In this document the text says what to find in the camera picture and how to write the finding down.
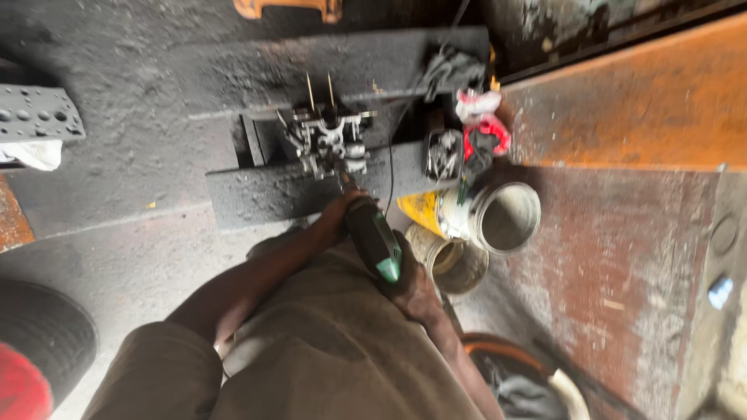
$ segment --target metal rod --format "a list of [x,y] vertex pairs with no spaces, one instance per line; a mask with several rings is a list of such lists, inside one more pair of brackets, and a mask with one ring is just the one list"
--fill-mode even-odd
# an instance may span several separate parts
[[335,109],[335,95],[332,94],[332,78],[329,77],[329,72],[327,72],[327,82],[329,83],[329,100],[332,101],[332,109]]
[[311,79],[309,78],[309,72],[306,72],[306,84],[309,86],[309,99],[311,100],[311,112],[316,114],[314,110],[314,94],[311,92]]

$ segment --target red object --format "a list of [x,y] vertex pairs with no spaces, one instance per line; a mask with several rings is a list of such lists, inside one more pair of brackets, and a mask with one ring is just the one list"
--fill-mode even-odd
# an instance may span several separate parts
[[485,135],[494,135],[498,138],[499,143],[493,149],[493,156],[502,156],[509,151],[509,147],[511,147],[511,133],[509,133],[506,126],[504,126],[495,115],[483,114],[480,122],[476,126],[465,127],[465,161],[467,161],[467,159],[472,156],[472,153],[474,153],[474,149],[469,142],[469,135],[475,129],[479,129],[480,132]]
[[0,420],[48,419],[52,402],[52,391],[41,371],[11,346],[0,343]]

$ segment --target black tire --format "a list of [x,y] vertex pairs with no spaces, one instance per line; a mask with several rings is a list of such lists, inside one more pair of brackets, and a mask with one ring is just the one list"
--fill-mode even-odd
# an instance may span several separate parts
[[0,342],[28,358],[49,382],[55,408],[96,358],[91,317],[58,291],[0,280]]

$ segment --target hand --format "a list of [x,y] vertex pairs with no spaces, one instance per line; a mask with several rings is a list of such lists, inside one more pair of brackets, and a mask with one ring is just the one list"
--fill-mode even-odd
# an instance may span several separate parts
[[336,197],[322,211],[322,215],[309,229],[316,233],[319,247],[322,250],[335,246],[342,240],[342,224],[347,207],[358,197],[368,195],[365,190],[352,190]]
[[382,292],[405,316],[423,325],[428,324],[444,311],[436,287],[425,267],[415,259],[405,235],[395,230],[394,236],[402,248],[402,271],[396,284],[381,284]]

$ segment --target blue object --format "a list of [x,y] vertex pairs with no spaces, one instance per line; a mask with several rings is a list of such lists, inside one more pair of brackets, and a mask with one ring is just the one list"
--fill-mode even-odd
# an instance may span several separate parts
[[708,289],[708,301],[710,305],[720,311],[729,299],[729,294],[733,288],[734,282],[730,278],[725,276],[719,277]]

